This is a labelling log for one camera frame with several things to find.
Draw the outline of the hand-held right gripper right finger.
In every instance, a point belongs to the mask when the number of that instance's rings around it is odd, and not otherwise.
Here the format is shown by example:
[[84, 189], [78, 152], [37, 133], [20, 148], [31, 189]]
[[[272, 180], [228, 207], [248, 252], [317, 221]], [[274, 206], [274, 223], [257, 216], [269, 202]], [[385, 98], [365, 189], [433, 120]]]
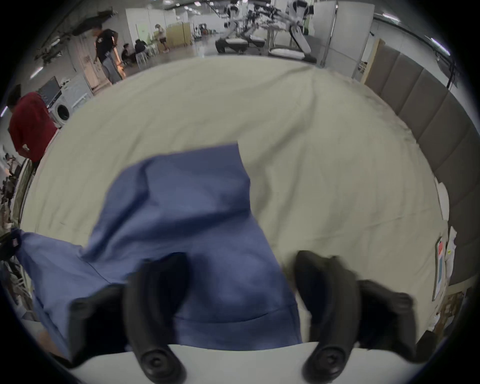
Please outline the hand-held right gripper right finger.
[[293, 271], [297, 292], [310, 314], [309, 341], [317, 342], [302, 368], [308, 383], [337, 379], [356, 344], [414, 362], [416, 318], [409, 294], [360, 280], [340, 257], [309, 250], [297, 253]]

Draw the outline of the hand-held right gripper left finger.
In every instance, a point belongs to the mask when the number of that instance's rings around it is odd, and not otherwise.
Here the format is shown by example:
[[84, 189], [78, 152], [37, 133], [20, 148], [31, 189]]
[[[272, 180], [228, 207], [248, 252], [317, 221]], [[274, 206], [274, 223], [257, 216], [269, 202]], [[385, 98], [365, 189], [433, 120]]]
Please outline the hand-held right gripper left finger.
[[110, 284], [69, 306], [72, 368], [93, 357], [133, 351], [144, 375], [156, 384], [180, 384], [186, 370], [170, 349], [177, 341], [174, 315], [190, 287], [187, 254], [146, 260], [124, 284]]

